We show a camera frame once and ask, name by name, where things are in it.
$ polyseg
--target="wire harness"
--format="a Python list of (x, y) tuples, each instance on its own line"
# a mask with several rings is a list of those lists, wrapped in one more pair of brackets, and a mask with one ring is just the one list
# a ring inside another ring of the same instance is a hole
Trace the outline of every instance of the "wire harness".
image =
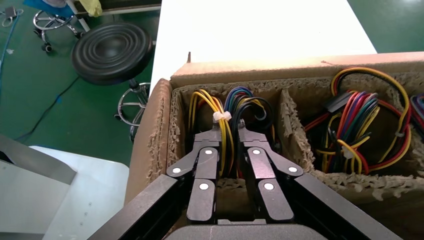
[(272, 141), (276, 141), (273, 125), (274, 113), (268, 101), (255, 97), (246, 87), (233, 88), (227, 95), (225, 103), (215, 96), (211, 96), (204, 89), (193, 92), (188, 111), (188, 131), (196, 133), (196, 113), (207, 104), (213, 111), (213, 119), (219, 123), (221, 129), (221, 166), (219, 176), (235, 176), (243, 178), (238, 162), (237, 145), (239, 142), (238, 124), (241, 119), (246, 124), (254, 125), (255, 129), (269, 133)]
[[(351, 74), (371, 75), (388, 83), (399, 92), (403, 110), (399, 111), (389, 103), (378, 99), (377, 93), (350, 90), (348, 91), (351, 93), (350, 98), (341, 112), (325, 112), (308, 123), (305, 126), (306, 132), (312, 129), (323, 132), (321, 145), (315, 148), (315, 152), (321, 157), (320, 167), (325, 173), (368, 174), (384, 169), (398, 162), (411, 144), (410, 99), (401, 84), (384, 72), (367, 67), (350, 67), (332, 79), (330, 89), (333, 96), (338, 96), (342, 81)], [(358, 148), (371, 138), (368, 129), (381, 107), (391, 111), (399, 120), (390, 146), (376, 164), (370, 165)], [(339, 123), (336, 125), (336, 130), (333, 130), (332, 125), (336, 120)]]

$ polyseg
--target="white table surface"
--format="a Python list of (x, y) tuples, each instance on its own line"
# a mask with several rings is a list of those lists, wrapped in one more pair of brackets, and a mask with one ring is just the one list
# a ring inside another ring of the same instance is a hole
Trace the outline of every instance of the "white table surface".
[(162, 0), (151, 88), (186, 61), (375, 54), (347, 0)]
[(86, 240), (124, 206), (129, 175), (124, 164), (31, 148), (77, 173), (68, 185), (0, 161), (0, 239), (29, 234), (25, 236), (43, 240)]

